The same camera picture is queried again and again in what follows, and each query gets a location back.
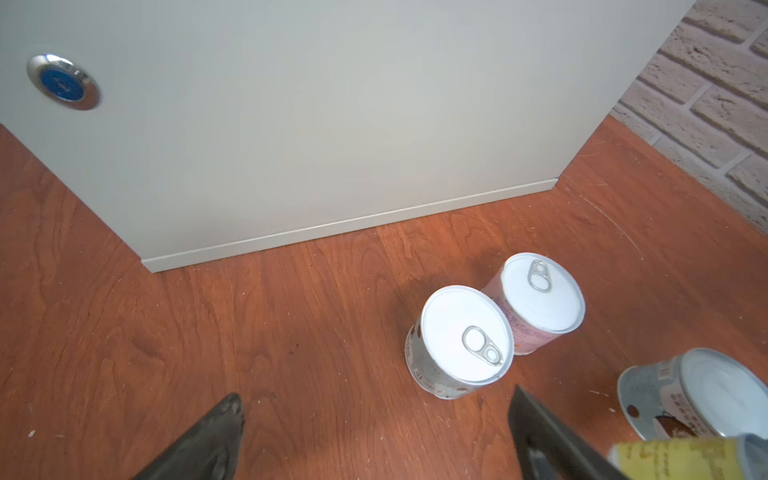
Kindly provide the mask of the yellow label pull-tab can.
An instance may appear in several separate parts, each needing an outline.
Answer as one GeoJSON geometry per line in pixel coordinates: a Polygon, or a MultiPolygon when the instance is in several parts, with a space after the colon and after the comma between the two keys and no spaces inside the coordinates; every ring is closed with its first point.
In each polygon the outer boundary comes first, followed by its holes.
{"type": "Polygon", "coordinates": [[[756,435],[618,443],[608,460],[630,479],[765,479],[767,441],[756,435]]]}

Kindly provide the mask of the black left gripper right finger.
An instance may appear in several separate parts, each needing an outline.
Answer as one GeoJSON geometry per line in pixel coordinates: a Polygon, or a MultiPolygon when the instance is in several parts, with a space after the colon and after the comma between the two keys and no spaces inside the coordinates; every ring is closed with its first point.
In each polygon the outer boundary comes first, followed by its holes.
{"type": "Polygon", "coordinates": [[[623,479],[625,475],[522,386],[508,424],[524,479],[623,479]]]}

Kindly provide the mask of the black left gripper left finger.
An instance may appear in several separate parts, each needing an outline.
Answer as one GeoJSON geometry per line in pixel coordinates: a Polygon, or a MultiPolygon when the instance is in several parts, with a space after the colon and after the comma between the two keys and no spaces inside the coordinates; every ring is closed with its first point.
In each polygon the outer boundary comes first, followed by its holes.
{"type": "Polygon", "coordinates": [[[134,479],[233,479],[244,427],[241,397],[230,393],[134,479]]]}

